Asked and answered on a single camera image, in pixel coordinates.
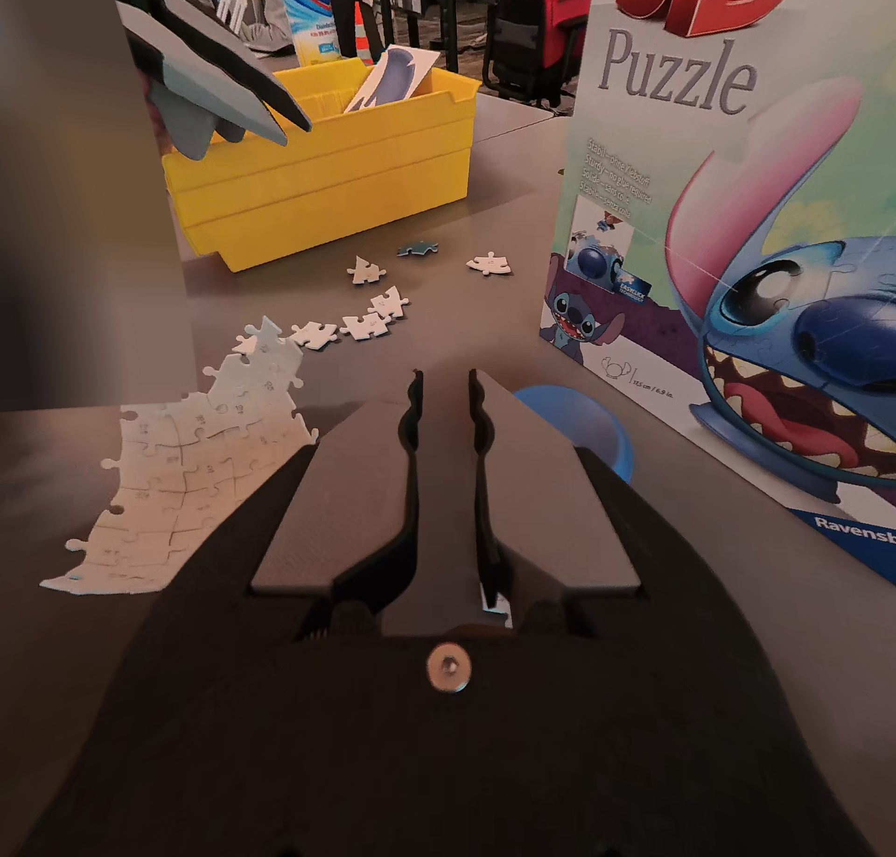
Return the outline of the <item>wipes canister blue label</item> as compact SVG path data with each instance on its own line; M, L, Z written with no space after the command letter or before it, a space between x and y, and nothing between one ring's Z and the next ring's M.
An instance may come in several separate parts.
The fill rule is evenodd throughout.
M330 0L284 0L299 67L341 59Z

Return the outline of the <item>blue white card sheet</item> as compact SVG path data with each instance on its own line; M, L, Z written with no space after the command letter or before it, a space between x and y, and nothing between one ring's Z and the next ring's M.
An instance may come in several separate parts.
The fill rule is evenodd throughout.
M429 49L388 46L343 113L409 99L439 57Z

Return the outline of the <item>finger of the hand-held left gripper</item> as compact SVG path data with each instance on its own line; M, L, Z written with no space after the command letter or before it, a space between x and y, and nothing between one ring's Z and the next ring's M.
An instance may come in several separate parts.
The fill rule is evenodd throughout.
M202 160L215 133L237 143L249 131L287 144L283 129L251 90L149 14L120 1L116 5L135 63L151 80L149 101L179 153Z
M161 22L196 54L251 90L273 116L273 112L277 112L303 131L312 129L312 122L285 87L260 67L240 39L196 0L116 0L116 3L118 1L137 7ZM132 57L144 85L145 99L154 107L149 101L151 80L137 66L133 54ZM166 130L160 113L154 109L159 123Z

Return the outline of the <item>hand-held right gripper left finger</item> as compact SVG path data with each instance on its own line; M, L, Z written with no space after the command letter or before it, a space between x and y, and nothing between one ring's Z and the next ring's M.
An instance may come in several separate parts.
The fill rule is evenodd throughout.
M251 590L328 604L362 602L381 613L417 569L417 449L424 376L407 403L371 401L315 450Z

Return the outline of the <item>yellow plastic bin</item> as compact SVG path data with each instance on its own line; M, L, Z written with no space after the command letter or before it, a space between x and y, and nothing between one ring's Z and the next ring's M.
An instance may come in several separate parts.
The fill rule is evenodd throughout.
M197 255L241 272L466 197L476 81L434 68L408 100L345 113L370 71L350 58L274 72L313 123L275 112L285 146L216 134L200 161L163 157Z

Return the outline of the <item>assembled white puzzle section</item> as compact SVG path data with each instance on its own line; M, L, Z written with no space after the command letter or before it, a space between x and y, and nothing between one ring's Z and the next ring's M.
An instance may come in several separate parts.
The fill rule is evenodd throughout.
M86 540L82 562L41 586L73 595L161 591L215 529L301 448L317 439L289 390L302 352L230 352L207 392L122 407L121 452L102 467L118 490Z

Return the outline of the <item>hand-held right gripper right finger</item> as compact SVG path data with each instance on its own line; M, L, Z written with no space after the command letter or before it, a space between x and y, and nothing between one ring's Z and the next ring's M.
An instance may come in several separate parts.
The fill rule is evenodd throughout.
M625 597L641 580L591 484L576 443L482 370L469 372L474 422L476 563L483 608L521 624L536 603Z

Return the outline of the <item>blue round puzzle stand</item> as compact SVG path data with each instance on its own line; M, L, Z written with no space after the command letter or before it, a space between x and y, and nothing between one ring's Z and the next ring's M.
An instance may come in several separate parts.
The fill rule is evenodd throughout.
M626 483L634 469L633 443L615 415L584 393L565 386L536 385L514 392L544 421L579 448L588 448Z

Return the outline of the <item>black red office chair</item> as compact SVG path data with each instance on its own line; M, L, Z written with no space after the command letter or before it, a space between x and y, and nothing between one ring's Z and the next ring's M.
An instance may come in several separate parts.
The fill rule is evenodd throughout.
M496 0L487 13L482 83L558 115L581 67L591 0Z

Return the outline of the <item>colourful puzzle box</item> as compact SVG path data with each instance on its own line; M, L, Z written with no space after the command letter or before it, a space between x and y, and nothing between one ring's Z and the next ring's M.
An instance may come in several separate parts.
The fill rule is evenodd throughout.
M894 582L895 0L591 0L540 334Z

